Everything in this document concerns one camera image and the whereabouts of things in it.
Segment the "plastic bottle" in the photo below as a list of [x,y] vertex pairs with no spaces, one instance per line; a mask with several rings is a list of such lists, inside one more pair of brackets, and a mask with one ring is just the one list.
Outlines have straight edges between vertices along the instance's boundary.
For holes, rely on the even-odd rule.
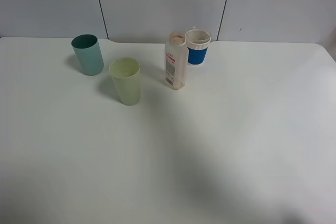
[[165,82],[173,90],[185,85],[188,48],[184,34],[172,33],[165,45],[164,69]]

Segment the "bottle label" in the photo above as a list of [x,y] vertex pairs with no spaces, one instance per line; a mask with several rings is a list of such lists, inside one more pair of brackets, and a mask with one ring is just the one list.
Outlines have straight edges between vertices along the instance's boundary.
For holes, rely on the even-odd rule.
[[171,54],[166,53],[166,81],[170,84],[174,84],[175,76],[175,59]]

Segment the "cup opening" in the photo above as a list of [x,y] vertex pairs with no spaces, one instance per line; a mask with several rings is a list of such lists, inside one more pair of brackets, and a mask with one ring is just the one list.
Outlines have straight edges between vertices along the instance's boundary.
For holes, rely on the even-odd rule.
[[196,44],[208,43],[211,40],[209,33],[198,29],[187,31],[185,36],[189,42]]
[[83,35],[79,35],[76,38],[74,38],[71,42],[71,45],[74,48],[85,49],[85,48],[92,47],[94,44],[97,43],[97,41],[98,39],[95,35],[83,34]]
[[110,74],[115,78],[129,78],[140,71],[140,64],[132,58],[122,58],[111,63]]

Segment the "blue cup band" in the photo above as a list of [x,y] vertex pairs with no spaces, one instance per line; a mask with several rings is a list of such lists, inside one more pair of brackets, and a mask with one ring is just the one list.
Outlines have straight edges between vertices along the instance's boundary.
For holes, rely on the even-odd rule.
[[189,57],[188,57],[188,63],[192,65],[199,65],[204,61],[206,51],[208,48],[205,48],[203,50],[195,50],[195,49],[189,49]]

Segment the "teal cup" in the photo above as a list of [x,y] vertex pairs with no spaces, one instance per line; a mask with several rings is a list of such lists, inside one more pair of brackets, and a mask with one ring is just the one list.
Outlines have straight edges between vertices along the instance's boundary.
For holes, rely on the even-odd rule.
[[123,104],[132,106],[140,100],[140,64],[131,58],[116,60],[110,65],[110,75]]
[[84,74],[95,76],[103,70],[104,61],[95,35],[80,35],[72,40],[71,45]]

